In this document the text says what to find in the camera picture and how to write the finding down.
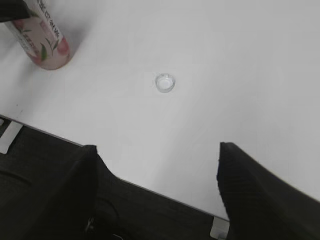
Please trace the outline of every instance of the pink bottle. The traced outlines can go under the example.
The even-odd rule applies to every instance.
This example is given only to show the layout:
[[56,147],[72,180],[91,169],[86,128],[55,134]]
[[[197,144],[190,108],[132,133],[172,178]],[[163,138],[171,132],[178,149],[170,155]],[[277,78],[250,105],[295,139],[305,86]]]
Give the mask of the pink bottle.
[[30,59],[39,67],[55,70],[70,59],[69,44],[49,14],[43,0],[24,0],[29,18],[7,21]]

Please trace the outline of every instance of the white table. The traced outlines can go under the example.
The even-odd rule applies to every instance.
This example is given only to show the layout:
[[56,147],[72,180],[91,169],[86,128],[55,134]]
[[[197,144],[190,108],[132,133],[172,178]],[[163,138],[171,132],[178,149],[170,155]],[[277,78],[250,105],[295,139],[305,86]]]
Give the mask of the white table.
[[320,200],[319,0],[48,2],[75,55],[42,70],[2,24],[2,116],[95,144],[119,178],[223,219],[220,142]]

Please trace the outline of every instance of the leaf illustration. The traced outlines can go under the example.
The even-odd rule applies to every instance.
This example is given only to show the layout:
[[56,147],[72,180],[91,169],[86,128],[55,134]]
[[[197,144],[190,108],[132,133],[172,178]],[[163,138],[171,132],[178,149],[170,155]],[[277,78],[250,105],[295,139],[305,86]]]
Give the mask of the leaf illustration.
[[59,43],[59,40],[57,40],[52,48],[52,51],[55,50],[57,47],[58,47],[58,43]]
[[47,38],[45,40],[48,42],[49,46],[51,47],[50,41]]
[[47,56],[48,56],[47,49],[45,45],[41,43],[41,61],[46,60]]
[[30,8],[29,8],[29,13],[31,17],[39,18],[39,15],[35,11],[32,11]]

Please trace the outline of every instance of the metal bracket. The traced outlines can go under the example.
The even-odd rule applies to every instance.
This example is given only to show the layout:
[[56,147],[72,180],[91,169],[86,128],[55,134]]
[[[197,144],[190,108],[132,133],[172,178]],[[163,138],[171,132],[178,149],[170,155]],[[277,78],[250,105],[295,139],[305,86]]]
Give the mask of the metal bracket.
[[227,239],[230,223],[218,217],[214,217],[210,236],[214,239]]
[[0,137],[0,153],[7,154],[10,145],[15,140],[22,127],[22,124],[14,121],[9,124],[9,126]]

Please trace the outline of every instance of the clear bottle cap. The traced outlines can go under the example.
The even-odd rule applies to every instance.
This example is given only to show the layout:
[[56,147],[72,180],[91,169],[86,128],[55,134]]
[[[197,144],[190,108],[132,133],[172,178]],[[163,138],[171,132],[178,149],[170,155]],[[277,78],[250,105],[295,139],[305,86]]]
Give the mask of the clear bottle cap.
[[176,84],[175,78],[168,73],[160,74],[155,79],[156,88],[161,93],[170,92],[175,87],[175,84]]

